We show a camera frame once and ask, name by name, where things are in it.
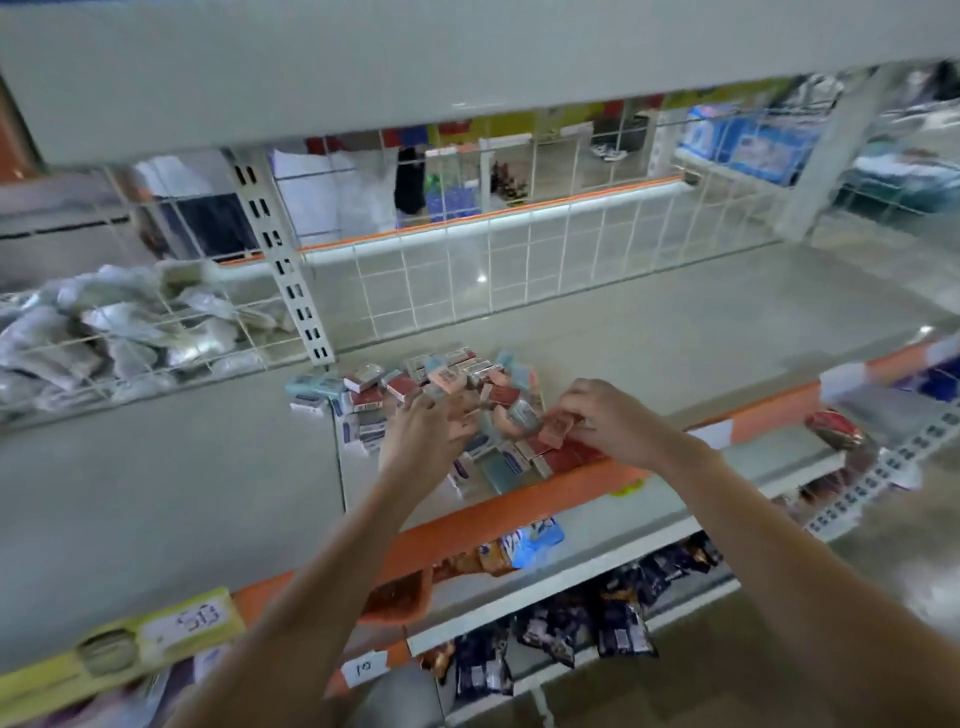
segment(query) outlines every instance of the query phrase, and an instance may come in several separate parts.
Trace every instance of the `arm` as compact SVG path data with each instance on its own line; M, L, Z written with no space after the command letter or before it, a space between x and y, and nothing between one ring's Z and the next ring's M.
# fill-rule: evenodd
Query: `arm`
M230 651L168 728L266 728L316 717L326 684L403 522L443 480L464 438L448 442L450 400L426 395L391 419L371 495Z
M960 648L804 533L719 452L607 382L578 379L571 435L661 475L775 634L837 705L875 723L960 723Z

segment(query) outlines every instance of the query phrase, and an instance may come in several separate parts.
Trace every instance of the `person's right hand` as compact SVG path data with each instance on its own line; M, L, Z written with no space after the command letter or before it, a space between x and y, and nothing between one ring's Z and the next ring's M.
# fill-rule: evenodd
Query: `person's right hand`
M675 464L712 452L603 379L575 380L557 406L587 420L567 437L602 450L624 465L662 474Z

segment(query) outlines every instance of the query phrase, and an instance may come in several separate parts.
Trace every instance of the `hand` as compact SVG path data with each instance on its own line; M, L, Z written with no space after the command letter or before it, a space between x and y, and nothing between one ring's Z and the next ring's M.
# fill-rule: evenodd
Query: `hand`
M677 463L712 452L603 379L577 379L560 397L558 407L587 420L567 437L625 465L662 474Z
M380 446L380 482L409 500L415 507L430 495L464 451L464 443L476 432L450 440L450 420L462 420L461 400L440 401L418 395L400 407L387 422L387 434Z

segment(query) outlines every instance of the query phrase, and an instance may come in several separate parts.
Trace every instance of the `forearm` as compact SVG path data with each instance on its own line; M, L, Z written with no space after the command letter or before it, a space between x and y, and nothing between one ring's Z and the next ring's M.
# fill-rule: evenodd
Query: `forearm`
M719 453L691 452L664 477L811 677L863 716L960 716L954 645L804 533Z
M412 504L381 480L333 541L232 650L170 728L296 725L315 716L330 675Z

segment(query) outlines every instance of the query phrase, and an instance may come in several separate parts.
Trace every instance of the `person's left arm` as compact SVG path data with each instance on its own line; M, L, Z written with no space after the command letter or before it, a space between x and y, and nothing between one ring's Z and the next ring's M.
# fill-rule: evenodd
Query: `person's left arm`
M168 728L297 725L319 713L387 549L463 451L464 438L447 440L449 409L449 399L420 395L391 419L370 496Z

